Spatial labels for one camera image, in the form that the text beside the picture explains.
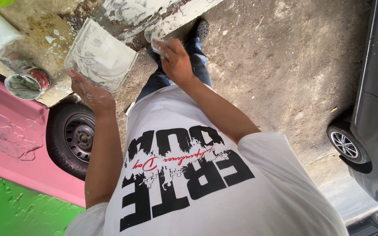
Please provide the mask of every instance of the person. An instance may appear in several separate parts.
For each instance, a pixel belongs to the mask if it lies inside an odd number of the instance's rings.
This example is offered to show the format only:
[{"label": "person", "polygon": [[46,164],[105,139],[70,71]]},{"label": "person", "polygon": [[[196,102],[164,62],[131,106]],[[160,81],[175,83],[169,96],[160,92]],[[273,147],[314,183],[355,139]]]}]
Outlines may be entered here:
[{"label": "person", "polygon": [[195,29],[185,46],[155,41],[164,57],[129,112],[123,156],[113,97],[67,71],[96,129],[87,210],[66,236],[348,235],[286,136],[261,133],[214,92],[201,51],[209,25]]}]

